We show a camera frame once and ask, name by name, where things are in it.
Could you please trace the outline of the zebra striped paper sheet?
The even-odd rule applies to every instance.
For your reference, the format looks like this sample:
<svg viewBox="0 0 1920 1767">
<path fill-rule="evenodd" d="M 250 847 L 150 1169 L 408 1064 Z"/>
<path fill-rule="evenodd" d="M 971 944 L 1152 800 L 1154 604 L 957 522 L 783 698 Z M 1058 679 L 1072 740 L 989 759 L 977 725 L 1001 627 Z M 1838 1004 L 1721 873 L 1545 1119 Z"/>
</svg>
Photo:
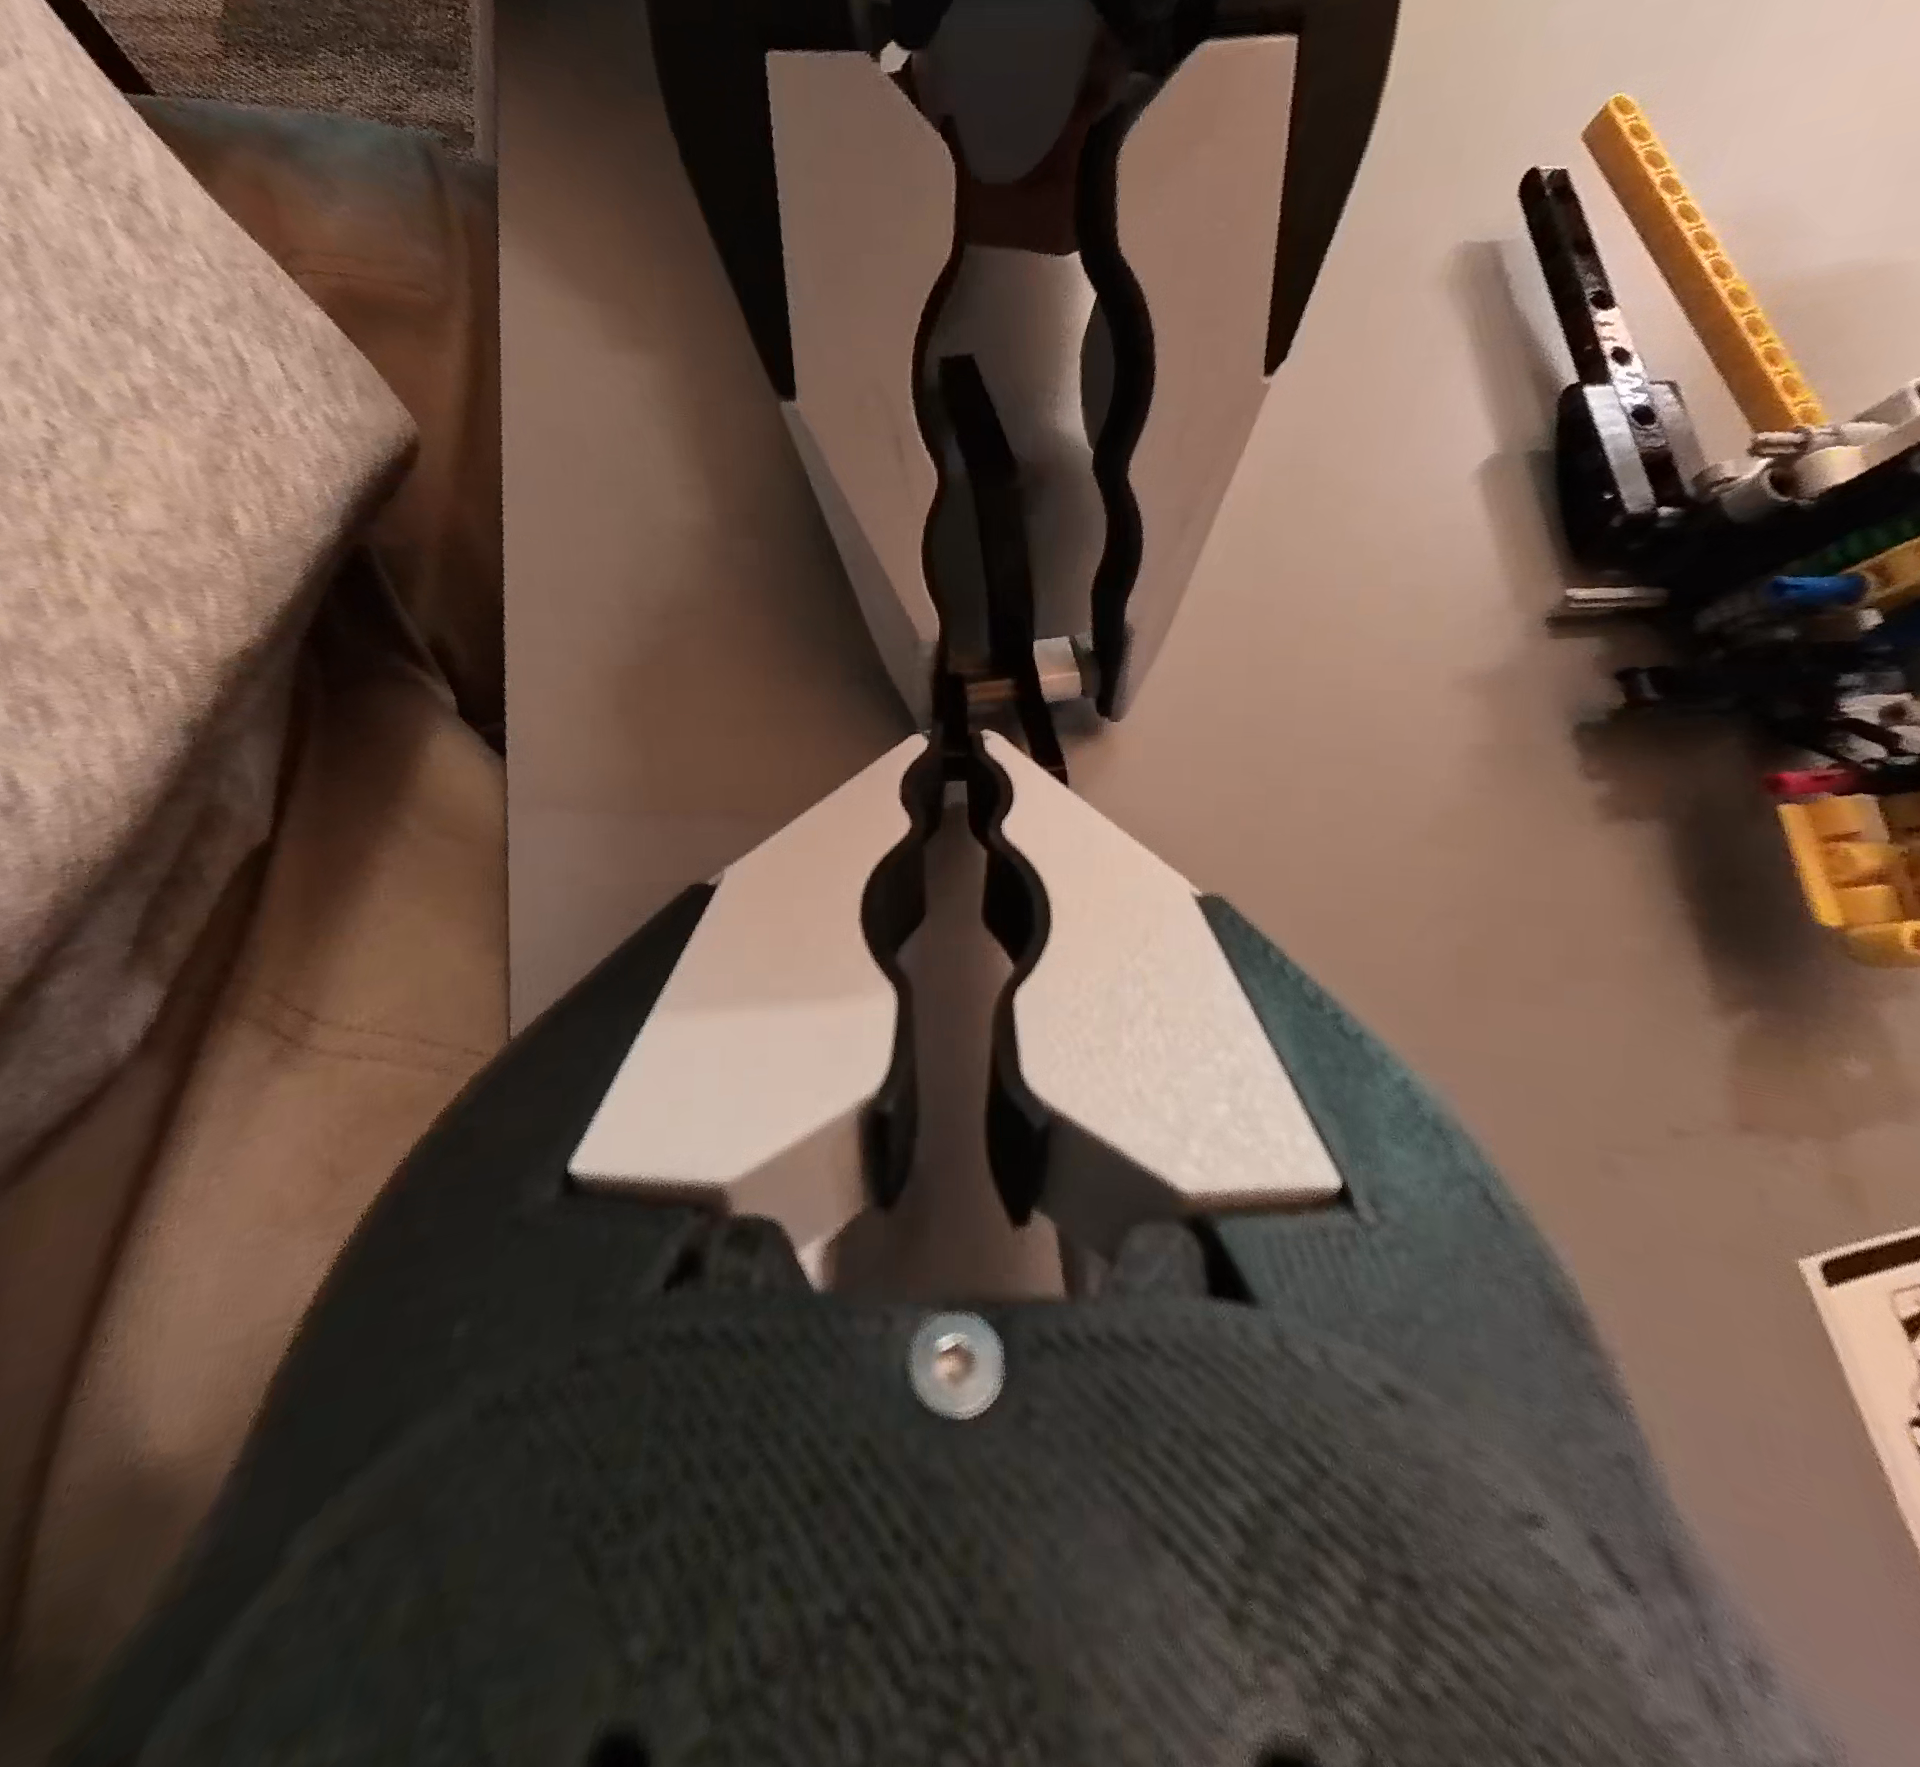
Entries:
<svg viewBox="0 0 1920 1767">
<path fill-rule="evenodd" d="M 1907 1540 L 1919 1542 L 1919 1227 L 1799 1266 Z"/>
</svg>

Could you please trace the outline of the black lego beam assembly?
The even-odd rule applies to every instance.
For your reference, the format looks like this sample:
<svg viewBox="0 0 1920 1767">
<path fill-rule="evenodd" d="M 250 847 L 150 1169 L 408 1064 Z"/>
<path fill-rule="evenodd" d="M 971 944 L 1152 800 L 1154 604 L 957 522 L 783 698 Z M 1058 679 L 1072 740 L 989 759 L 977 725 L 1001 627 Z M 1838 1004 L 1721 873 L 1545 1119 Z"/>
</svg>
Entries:
<svg viewBox="0 0 1920 1767">
<path fill-rule="evenodd" d="M 1027 758 L 1069 783 L 1069 761 L 1054 715 L 1088 698 L 1095 671 L 1092 641 L 1074 634 L 1041 636 L 1021 491 L 1021 464 L 1001 430 L 979 364 L 943 357 L 938 401 L 977 552 L 981 652 L 943 627 L 936 719 L 953 737 L 1001 720 L 1018 734 Z"/>
</svg>

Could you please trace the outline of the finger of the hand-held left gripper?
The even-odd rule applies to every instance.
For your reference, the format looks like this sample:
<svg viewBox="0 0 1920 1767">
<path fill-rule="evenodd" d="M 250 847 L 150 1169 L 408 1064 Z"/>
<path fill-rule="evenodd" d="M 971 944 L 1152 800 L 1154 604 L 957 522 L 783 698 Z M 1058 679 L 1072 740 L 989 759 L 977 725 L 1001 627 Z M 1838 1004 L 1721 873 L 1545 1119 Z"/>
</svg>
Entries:
<svg viewBox="0 0 1920 1767">
<path fill-rule="evenodd" d="M 938 471 L 919 372 L 956 256 L 956 160 L 866 54 L 773 51 L 766 94 L 795 375 L 783 413 L 863 627 L 926 725 L 940 623 L 924 535 Z"/>
<path fill-rule="evenodd" d="M 1095 139 L 1082 243 L 1112 349 L 1093 481 L 1095 709 L 1123 720 L 1154 667 L 1256 430 L 1300 39 L 1200 42 Z"/>
</svg>

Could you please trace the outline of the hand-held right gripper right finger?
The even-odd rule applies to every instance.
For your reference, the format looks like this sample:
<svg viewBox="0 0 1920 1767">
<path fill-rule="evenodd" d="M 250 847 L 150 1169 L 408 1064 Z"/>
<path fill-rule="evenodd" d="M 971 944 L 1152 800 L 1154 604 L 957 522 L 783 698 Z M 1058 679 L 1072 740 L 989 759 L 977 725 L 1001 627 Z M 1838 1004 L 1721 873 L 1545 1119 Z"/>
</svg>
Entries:
<svg viewBox="0 0 1920 1767">
<path fill-rule="evenodd" d="M 1200 889 L 996 730 L 970 741 L 967 821 L 1011 966 L 988 1101 L 1011 1220 L 1110 1266 L 1139 1227 L 1337 1201 Z"/>
</svg>

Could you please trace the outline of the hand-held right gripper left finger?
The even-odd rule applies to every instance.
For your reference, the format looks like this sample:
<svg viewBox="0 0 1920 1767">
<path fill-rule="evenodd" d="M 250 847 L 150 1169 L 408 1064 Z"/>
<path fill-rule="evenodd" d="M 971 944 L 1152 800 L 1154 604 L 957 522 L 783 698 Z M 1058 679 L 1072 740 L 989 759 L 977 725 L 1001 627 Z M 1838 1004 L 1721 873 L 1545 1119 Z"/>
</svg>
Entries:
<svg viewBox="0 0 1920 1767">
<path fill-rule="evenodd" d="M 943 805 L 938 737 L 914 734 L 710 881 L 568 1159 L 575 1186 L 763 1221 L 833 1283 L 936 1129 L 906 952 Z"/>
</svg>

